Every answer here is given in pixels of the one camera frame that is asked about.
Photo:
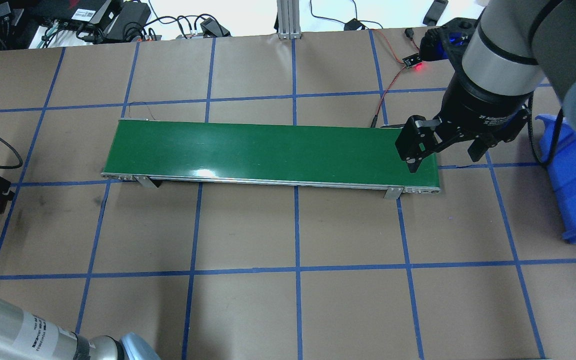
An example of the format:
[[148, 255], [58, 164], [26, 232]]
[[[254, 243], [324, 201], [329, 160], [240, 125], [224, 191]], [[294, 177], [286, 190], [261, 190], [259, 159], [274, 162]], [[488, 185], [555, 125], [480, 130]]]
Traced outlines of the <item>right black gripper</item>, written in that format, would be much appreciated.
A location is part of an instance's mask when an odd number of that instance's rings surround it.
[[407, 119], [395, 141], [398, 155], [414, 174], [425, 158], [439, 152], [442, 141], [474, 138], [468, 155], [471, 161], [478, 162], [500, 142], [516, 139], [528, 121], [530, 112], [525, 104], [530, 96], [531, 93], [499, 95], [475, 85], [466, 75], [453, 75], [438, 118], [428, 120], [412, 115]]

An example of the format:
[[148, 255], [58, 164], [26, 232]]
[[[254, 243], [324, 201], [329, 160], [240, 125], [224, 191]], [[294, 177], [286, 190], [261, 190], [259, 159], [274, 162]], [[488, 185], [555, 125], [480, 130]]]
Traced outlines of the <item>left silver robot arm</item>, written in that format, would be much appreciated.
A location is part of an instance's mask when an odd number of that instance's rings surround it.
[[[18, 169], [20, 153], [0, 137], [16, 156], [18, 164], [0, 169]], [[11, 182], [0, 176], [0, 215], [15, 196]], [[153, 347], [134, 332], [117, 340], [101, 335], [88, 339], [31, 312], [0, 299], [0, 360], [161, 360]]]

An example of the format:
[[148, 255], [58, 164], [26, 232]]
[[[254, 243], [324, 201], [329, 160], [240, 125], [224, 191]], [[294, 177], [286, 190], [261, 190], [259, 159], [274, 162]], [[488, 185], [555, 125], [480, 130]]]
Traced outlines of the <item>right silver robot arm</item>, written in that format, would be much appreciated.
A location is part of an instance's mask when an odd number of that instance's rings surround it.
[[478, 19], [427, 30], [419, 49], [424, 62], [450, 61], [454, 75], [438, 114], [410, 116], [396, 139], [410, 173], [459, 142], [470, 142], [477, 162], [514, 141], [530, 121], [528, 98], [544, 80], [576, 130], [576, 0], [491, 0]]

